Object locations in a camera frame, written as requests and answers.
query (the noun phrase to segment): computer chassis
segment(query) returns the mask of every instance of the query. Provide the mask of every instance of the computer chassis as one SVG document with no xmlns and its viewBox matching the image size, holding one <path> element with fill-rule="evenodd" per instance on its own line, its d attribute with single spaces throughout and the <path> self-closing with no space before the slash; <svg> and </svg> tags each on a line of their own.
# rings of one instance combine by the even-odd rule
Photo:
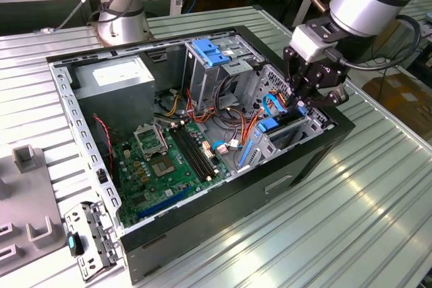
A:
<svg viewBox="0 0 432 288">
<path fill-rule="evenodd" d="M 137 283 L 301 182 L 354 128 L 354 124 L 336 108 L 313 109 L 318 115 L 325 116 L 331 127 L 307 142 L 300 141 L 288 151 L 257 164 L 253 167 L 253 177 L 248 174 L 250 168 L 239 169 L 230 181 L 218 183 L 194 199 L 182 200 L 125 229 L 117 215 L 121 198 L 74 95 L 74 76 L 68 72 L 99 61 L 190 45 L 199 38 L 217 40 L 221 35 L 238 35 L 246 42 L 247 51 L 260 57 L 276 74 L 283 75 L 282 59 L 243 26 L 47 58 L 80 154 L 88 163 L 92 188 L 100 198 L 98 202 L 79 204 L 65 216 L 70 248 L 78 257 L 85 281 L 125 258 L 131 282 Z M 155 84 L 157 91 L 160 88 L 157 80 Z"/>
</svg>

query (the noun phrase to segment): slotted metal table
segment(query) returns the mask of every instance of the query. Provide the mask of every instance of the slotted metal table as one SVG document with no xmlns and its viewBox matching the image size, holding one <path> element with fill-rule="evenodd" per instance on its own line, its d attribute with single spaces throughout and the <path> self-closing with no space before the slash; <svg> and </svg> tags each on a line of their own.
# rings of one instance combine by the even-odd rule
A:
<svg viewBox="0 0 432 288">
<path fill-rule="evenodd" d="M 243 24 L 281 55 L 290 33 L 252 7 L 150 20 L 157 37 Z M 62 215 L 96 200 L 45 57 L 100 47 L 90 28 L 0 38 L 0 156 L 42 148 Z M 432 266 L 432 150 L 351 83 L 355 124 L 300 185 L 137 287 L 416 287 Z M 89 287 L 128 287 L 121 264 Z M 67 247 L 1 287 L 82 287 Z"/>
</svg>

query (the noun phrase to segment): cardboard box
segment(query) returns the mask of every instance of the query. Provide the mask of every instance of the cardboard box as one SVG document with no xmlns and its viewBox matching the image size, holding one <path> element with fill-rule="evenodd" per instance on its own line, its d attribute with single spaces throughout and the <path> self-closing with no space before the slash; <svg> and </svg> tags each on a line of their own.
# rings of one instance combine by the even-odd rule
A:
<svg viewBox="0 0 432 288">
<path fill-rule="evenodd" d="M 382 78 L 363 90 L 377 100 Z M 386 76 L 379 103 L 426 141 L 432 139 L 432 96 L 405 74 Z"/>
</svg>

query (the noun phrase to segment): expansion slot bracket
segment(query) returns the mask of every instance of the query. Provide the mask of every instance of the expansion slot bracket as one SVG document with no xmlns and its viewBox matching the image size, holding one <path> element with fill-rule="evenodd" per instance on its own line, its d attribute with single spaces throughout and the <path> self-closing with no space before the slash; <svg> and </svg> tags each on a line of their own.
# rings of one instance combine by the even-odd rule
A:
<svg viewBox="0 0 432 288">
<path fill-rule="evenodd" d="M 83 202 L 65 214 L 67 242 L 85 282 L 117 264 L 122 257 L 113 223 L 102 202 Z"/>
</svg>

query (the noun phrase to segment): blue drive bay latch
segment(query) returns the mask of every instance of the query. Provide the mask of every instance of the blue drive bay latch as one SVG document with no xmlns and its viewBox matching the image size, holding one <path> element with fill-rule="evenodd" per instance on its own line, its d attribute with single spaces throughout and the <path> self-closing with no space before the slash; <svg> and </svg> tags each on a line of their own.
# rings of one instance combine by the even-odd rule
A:
<svg viewBox="0 0 432 288">
<path fill-rule="evenodd" d="M 219 50 L 219 47 L 206 38 L 202 40 L 193 40 L 192 45 L 211 67 L 230 62 L 229 57 L 223 55 Z"/>
</svg>

